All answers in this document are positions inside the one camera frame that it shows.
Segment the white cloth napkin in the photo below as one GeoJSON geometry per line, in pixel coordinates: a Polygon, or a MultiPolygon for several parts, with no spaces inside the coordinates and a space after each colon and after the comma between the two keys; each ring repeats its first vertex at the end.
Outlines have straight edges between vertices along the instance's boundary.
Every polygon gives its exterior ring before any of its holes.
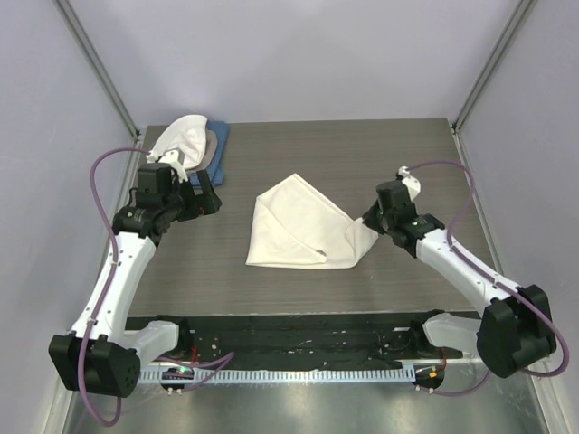
{"type": "Polygon", "coordinates": [[[255,200],[245,264],[280,269],[351,269],[378,239],[300,175],[255,200]],[[316,250],[323,250],[321,257],[316,250]]]}

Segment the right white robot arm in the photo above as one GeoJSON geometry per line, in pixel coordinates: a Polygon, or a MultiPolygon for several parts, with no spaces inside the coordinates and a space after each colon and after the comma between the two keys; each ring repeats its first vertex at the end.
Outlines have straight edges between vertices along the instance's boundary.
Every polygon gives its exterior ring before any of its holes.
{"type": "Polygon", "coordinates": [[[408,335],[414,354],[427,357],[440,347],[452,348],[477,355],[492,373],[507,378],[555,352],[549,301],[541,288],[523,288],[498,274],[465,250],[437,218],[418,214],[403,180],[379,184],[376,193],[364,225],[437,271],[479,315],[428,313],[408,335]]]}

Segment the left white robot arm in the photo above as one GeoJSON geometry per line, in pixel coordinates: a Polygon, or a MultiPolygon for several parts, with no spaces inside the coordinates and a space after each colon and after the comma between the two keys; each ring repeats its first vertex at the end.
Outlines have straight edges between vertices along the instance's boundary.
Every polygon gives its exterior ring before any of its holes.
{"type": "Polygon", "coordinates": [[[125,326],[139,281],[171,224],[221,208],[209,175],[201,170],[196,176],[198,187],[180,180],[167,163],[138,169],[128,203],[112,219],[109,262],[87,306],[71,330],[55,335],[49,344],[49,355],[68,390],[126,398],[142,366],[162,355],[181,361],[192,352],[194,338],[177,316],[156,316],[133,335],[126,334],[125,326]]]}

